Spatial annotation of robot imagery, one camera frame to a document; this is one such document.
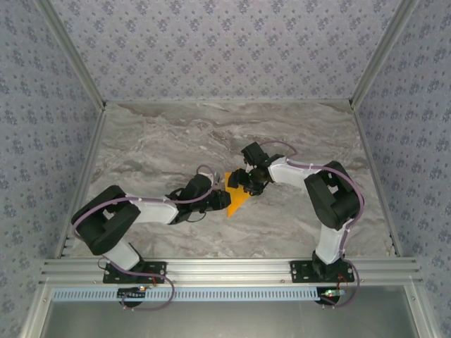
patterned wallpaper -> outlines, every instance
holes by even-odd
[[[106,101],[348,98],[399,0],[52,0]]]
[[[54,255],[97,110],[32,0],[0,6],[0,337]]]
[[[451,337],[451,3],[421,0],[359,107],[406,256]]]

metal bar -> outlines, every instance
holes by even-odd
[[[406,285],[422,282],[414,258],[351,258],[363,286]],[[291,282],[287,258],[230,258],[230,259],[152,259],[168,262],[167,276],[177,286],[198,287],[296,287]],[[103,271],[96,258],[48,260],[44,263],[39,283],[52,286],[102,286]],[[333,286],[334,283],[306,283],[302,286]]]
[[[85,87],[91,100],[97,106],[98,109],[104,107],[104,100],[101,97],[99,90],[97,89],[94,80],[83,63],[77,49],[75,48],[69,34],[66,32],[64,24],[61,22],[58,14],[56,14],[55,8],[51,5],[49,0],[35,0],[37,8],[40,10],[42,16],[44,16],[47,25],[51,32],[54,34],[61,49],[63,49],[66,57],[68,58],[73,70],[80,79],[83,87]]]
[[[70,203],[68,215],[66,217],[66,221],[64,222],[64,228],[61,232],[61,236],[56,247],[55,258],[61,258],[64,254],[64,251],[71,248],[71,246],[68,246],[70,243],[66,243],[70,234],[70,219],[72,218],[72,215],[81,208],[86,199],[87,190],[91,182],[92,171],[94,168],[95,160],[97,158],[97,153],[99,151],[99,146],[101,144],[101,138],[103,136],[105,119],[106,116],[102,109],[100,111],[99,117],[97,118],[94,133],[89,143],[85,162],[83,163],[82,170],[78,178],[77,187],[75,188],[75,193]]]
[[[38,286],[27,319],[20,331],[20,338],[41,337],[52,295],[52,287]]]
[[[442,334],[438,329],[438,324],[435,320],[431,303],[426,295],[424,285],[414,285],[411,283],[404,287],[404,289],[420,338],[441,338]]]
[[[369,91],[374,79],[376,79],[379,70],[382,68],[388,54],[395,45],[398,37],[401,35],[404,26],[410,18],[410,15],[416,8],[419,0],[401,0],[393,14],[392,20],[387,26],[376,50],[373,53],[365,71],[360,78],[359,83],[355,87],[354,93],[351,96],[351,107],[356,109],[363,101],[366,93]]]
[[[373,154],[371,153],[368,139],[366,138],[366,135],[365,135],[364,126],[362,125],[362,121],[360,120],[359,114],[356,110],[354,110],[354,119],[355,119],[357,129],[359,130],[359,135],[360,135],[360,139],[362,141],[363,147],[364,147],[366,159],[369,162],[371,176],[373,177],[374,187],[376,188],[376,193],[378,195],[379,202],[381,203],[382,212],[383,212],[385,221],[387,222],[388,227],[389,227],[393,246],[395,247],[396,254],[398,256],[402,256],[403,251],[402,251],[401,241],[397,235],[395,222],[393,221],[392,214],[390,212],[390,209],[388,208],[388,202],[387,202],[385,193],[382,188],[382,183],[381,183],[381,179],[378,174],[376,164],[374,163]]]
[[[198,104],[199,99],[183,99],[179,101],[182,104]],[[349,105],[349,98],[342,99],[213,99],[208,98],[202,100],[203,104],[226,104],[233,102],[234,104],[295,104],[295,103],[306,103],[306,104],[330,104],[330,105]],[[121,104],[174,104],[174,100],[171,99],[158,99],[158,100],[148,100],[148,99],[139,99],[133,101],[124,101],[124,100],[112,100],[108,101],[108,106],[119,106]]]

marble floor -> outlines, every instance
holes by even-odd
[[[347,102],[109,104],[88,199],[118,184],[136,196],[184,187],[205,163],[224,173],[243,166],[253,141],[283,140],[298,161],[340,161],[361,187],[366,208],[348,237],[349,256],[391,256],[393,249],[354,118]],[[287,154],[266,146],[269,155]],[[199,214],[193,214],[195,220]],[[309,257],[320,223],[306,189],[270,184],[231,218],[207,213],[198,223],[133,225],[125,238],[144,257]],[[91,256],[76,242],[73,256]]]

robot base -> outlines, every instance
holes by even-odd
[[[339,283],[343,282],[340,279],[341,276],[348,282],[354,282],[354,271],[351,265],[343,262],[341,259],[329,265],[322,263],[323,265],[320,268],[318,264],[319,262],[315,259],[312,261],[291,261],[290,273],[292,282],[300,284],[317,282]]]
[[[140,261],[130,269],[135,273],[158,273],[166,276],[166,262]],[[117,271],[111,264],[106,264],[104,273],[104,284],[163,284],[163,278],[132,276]]]

aluminum frame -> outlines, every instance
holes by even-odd
[[[86,197],[103,136],[107,111],[108,109],[99,115],[89,153],[80,173],[80,183],[70,206],[73,211],[81,207]],[[374,161],[372,161],[362,123],[355,111],[353,114],[362,139],[362,146],[370,164],[371,175],[381,201],[385,220],[392,235],[393,245],[398,256],[402,256],[400,241],[388,210]],[[74,241],[74,237],[70,233],[70,218],[64,225],[63,235],[56,251],[56,257],[64,259],[51,259],[44,262],[35,299],[23,326],[22,338],[40,337],[55,288],[95,287],[101,289],[113,286],[102,283],[103,271],[97,266],[98,258],[69,258]],[[150,258],[152,261],[168,262],[167,276],[175,282],[177,287],[265,286],[283,288],[298,286],[298,284],[291,283],[288,262],[301,259],[309,258]],[[441,337],[415,258],[351,258],[351,260],[359,270],[362,287],[404,286],[419,336],[421,338]],[[320,285],[333,286],[334,284],[305,284],[305,286],[311,287]],[[168,288],[169,286],[164,284],[159,287]]]
[[[302,258],[170,258],[152,259],[168,262],[167,276],[176,287],[275,287],[293,288],[290,261]],[[359,270],[361,287],[399,286],[405,288],[420,338],[441,337],[432,310],[428,307],[423,280],[415,258],[351,258]],[[97,258],[51,259],[44,263],[35,300],[30,308],[22,338],[40,337],[54,290],[59,287],[94,287],[102,284],[103,271]],[[137,284],[122,284],[131,287]],[[333,286],[330,283],[307,283],[306,287]],[[160,284],[158,288],[169,288]]]

